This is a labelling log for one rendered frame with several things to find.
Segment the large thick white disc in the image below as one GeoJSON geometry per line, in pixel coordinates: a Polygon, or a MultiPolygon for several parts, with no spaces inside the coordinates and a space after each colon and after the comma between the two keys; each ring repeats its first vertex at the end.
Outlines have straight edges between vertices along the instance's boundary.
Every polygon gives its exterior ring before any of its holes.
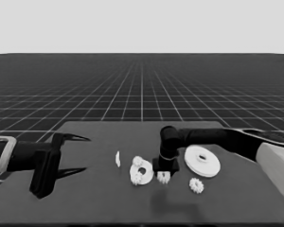
{"type": "Polygon", "coordinates": [[[215,177],[221,170],[218,157],[209,149],[201,146],[187,147],[184,159],[188,168],[202,177],[215,177]]]}

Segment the white round carrier with pins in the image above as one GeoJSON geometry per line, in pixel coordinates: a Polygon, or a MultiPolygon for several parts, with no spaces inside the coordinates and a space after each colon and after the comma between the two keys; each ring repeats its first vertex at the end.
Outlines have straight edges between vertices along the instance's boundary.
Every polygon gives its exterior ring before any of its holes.
{"type": "Polygon", "coordinates": [[[153,178],[152,164],[145,159],[144,159],[143,165],[140,166],[140,167],[134,166],[133,164],[131,165],[131,167],[130,167],[130,179],[131,179],[131,176],[136,172],[141,172],[142,175],[143,175],[142,182],[139,185],[147,184],[153,178]]]}

